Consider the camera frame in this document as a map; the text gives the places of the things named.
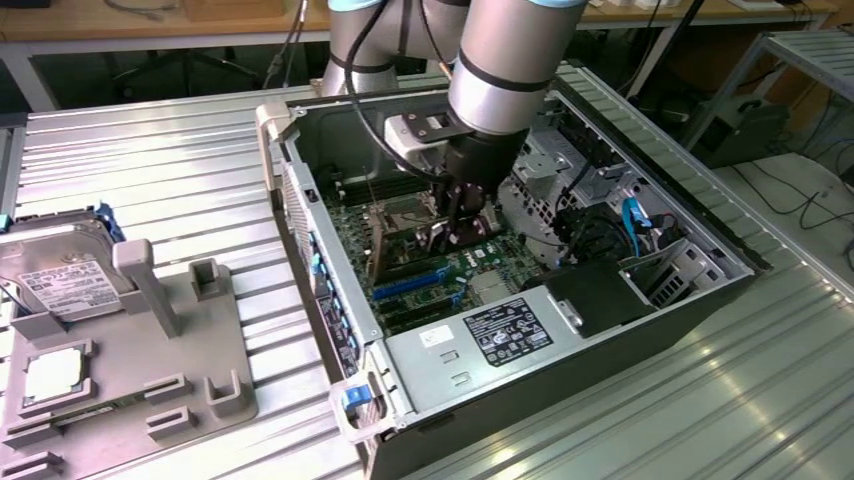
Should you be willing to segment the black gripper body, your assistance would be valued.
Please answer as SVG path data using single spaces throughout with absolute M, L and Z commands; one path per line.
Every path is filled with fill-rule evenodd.
M 511 173 L 527 135 L 528 130 L 524 129 L 509 135 L 473 131 L 450 138 L 444 153 L 449 176 L 493 194 Z

